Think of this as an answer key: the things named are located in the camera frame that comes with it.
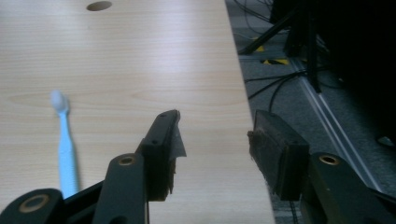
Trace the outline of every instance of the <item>toothbrush head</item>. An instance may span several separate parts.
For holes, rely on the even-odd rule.
[[[55,90],[50,93],[50,102],[58,114],[69,111],[67,98],[60,91]]]

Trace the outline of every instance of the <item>gray carpet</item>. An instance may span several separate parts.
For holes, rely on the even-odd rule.
[[[247,27],[243,11],[232,0],[226,1],[229,9],[230,22],[233,27],[234,41],[237,49],[241,49],[259,36]],[[256,1],[247,1],[251,8],[262,9]],[[265,31],[271,24],[247,16],[250,26],[255,31]],[[285,58],[283,46],[286,32],[274,36],[264,44],[264,52],[254,54],[254,57],[240,56],[240,65],[244,79],[286,75],[294,72],[291,65],[263,64],[265,59]],[[318,73],[322,96],[331,111],[339,121],[351,144],[358,150],[366,166],[379,182],[382,190],[390,196],[396,197],[396,152],[381,147],[375,136],[378,129],[362,105],[353,98],[352,94],[342,88],[342,82],[331,71]],[[271,83],[271,80],[251,81],[246,83],[247,96]],[[249,100],[251,115],[258,109],[268,110],[271,96],[276,86],[263,91]],[[310,152],[328,152],[337,154],[332,141],[304,94],[298,78],[285,83],[277,94],[273,112],[278,114],[293,129],[295,129],[309,144]],[[294,223],[289,202],[281,202],[277,196],[272,196],[276,223]],[[295,203],[299,223],[303,223],[299,204]]]

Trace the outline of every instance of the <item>toothbrush handle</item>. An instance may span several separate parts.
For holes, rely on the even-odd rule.
[[[60,115],[61,141],[59,143],[59,176],[64,198],[68,198],[78,192],[76,155],[71,141],[66,116],[66,114]]]

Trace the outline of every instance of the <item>table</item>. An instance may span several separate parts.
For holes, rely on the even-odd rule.
[[[151,223],[274,223],[248,154],[252,130],[223,1],[0,2],[0,209],[59,188],[59,119],[69,98],[82,188],[134,152],[155,117],[180,111],[187,158],[174,193],[150,203]]]

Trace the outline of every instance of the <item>wood grain surface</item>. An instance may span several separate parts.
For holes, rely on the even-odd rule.
[[[151,223],[274,223],[248,155],[252,119],[224,2],[90,3],[0,2],[0,209],[59,188],[57,89],[69,98],[83,189],[177,109],[187,158],[174,193],[150,203]]]

